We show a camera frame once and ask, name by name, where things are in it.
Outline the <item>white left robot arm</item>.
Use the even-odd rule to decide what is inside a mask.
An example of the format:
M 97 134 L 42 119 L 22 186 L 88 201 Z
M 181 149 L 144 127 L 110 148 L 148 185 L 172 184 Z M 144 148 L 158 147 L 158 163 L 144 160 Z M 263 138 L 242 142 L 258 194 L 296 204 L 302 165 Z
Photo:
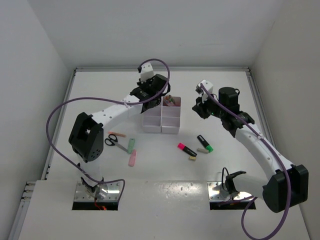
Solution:
M 169 78 L 160 74 L 141 74 L 134 88 L 123 100 L 111 102 L 110 107 L 87 114 L 78 114 L 68 142 L 80 157 L 77 164 L 83 171 L 82 184 L 91 193 L 104 181 L 100 166 L 95 161 L 104 150 L 105 131 L 109 131 L 130 117 L 142 114 L 160 105 L 162 97 L 170 91 Z

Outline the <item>clear bottle of coloured pins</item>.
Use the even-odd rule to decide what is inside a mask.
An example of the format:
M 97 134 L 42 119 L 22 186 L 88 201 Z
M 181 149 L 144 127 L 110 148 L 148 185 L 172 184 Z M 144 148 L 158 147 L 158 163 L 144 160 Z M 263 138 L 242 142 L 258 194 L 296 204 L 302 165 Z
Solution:
M 167 94 L 163 97 L 163 104 L 168 107 L 175 107 L 176 106 L 174 97 L 170 94 Z

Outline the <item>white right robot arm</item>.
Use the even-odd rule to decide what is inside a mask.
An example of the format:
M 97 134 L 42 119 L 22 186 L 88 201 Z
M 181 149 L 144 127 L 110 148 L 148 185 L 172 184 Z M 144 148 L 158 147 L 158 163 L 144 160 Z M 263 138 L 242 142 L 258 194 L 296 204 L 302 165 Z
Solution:
M 295 165 L 279 153 L 261 134 L 254 119 L 240 109 L 240 91 L 222 87 L 215 99 L 212 89 L 203 81 L 196 87 L 200 97 L 192 108 L 202 119 L 210 116 L 221 120 L 222 126 L 253 156 L 265 173 L 265 178 L 254 178 L 246 171 L 228 174 L 224 190 L 229 194 L 247 192 L 264 200 L 274 213 L 284 211 L 308 199 L 309 172 L 300 164 Z

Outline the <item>orange highlighter pen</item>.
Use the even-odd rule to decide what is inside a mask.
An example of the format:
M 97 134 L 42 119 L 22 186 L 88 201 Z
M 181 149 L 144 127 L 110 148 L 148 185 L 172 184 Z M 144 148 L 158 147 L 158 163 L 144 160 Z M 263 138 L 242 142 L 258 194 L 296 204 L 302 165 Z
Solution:
M 122 138 L 126 138 L 127 137 L 126 134 L 122 134 L 122 133 L 118 133 L 118 132 L 112 132 L 112 131 L 109 131 L 108 134 L 109 135 L 115 135 L 117 137 L 122 137 Z

